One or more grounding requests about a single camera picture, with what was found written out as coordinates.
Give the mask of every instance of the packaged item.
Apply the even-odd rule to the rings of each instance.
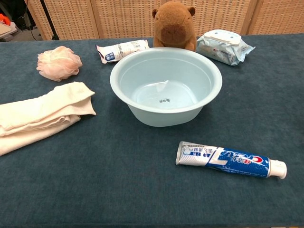
[[[123,57],[140,50],[149,48],[147,40],[136,40],[107,47],[96,45],[102,63],[118,62]]]
[[[284,179],[287,174],[286,164],[282,161],[244,151],[183,141],[179,144],[175,163],[264,178],[278,176]]]
[[[256,48],[247,45],[239,34],[221,29],[206,32],[197,42],[197,53],[231,66],[244,62]]]

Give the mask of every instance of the blue felt surface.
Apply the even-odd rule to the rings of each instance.
[[[0,157],[0,226],[304,225],[304,34],[243,39],[256,46],[244,63],[213,60],[223,76],[217,98],[191,122],[166,128],[142,124],[114,95],[115,63],[102,64],[95,48],[134,39],[0,43],[0,104],[79,81],[95,92],[97,112]],[[83,66],[54,82],[39,75],[37,54],[60,45]],[[284,161],[287,177],[177,166],[180,141]]]

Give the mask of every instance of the toothpaste cap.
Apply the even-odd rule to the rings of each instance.
[[[271,160],[270,159],[270,176],[278,176],[281,179],[284,179],[287,174],[287,166],[284,162],[278,160]]]

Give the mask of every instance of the white towel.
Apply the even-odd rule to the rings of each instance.
[[[37,98],[1,104],[0,156],[68,128],[80,115],[96,115],[94,94],[84,83],[72,82]]]

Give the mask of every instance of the capybara plush toy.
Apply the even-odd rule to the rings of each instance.
[[[194,14],[194,7],[187,7],[175,1],[168,1],[159,9],[153,9],[153,46],[195,51],[196,35],[192,21]]]

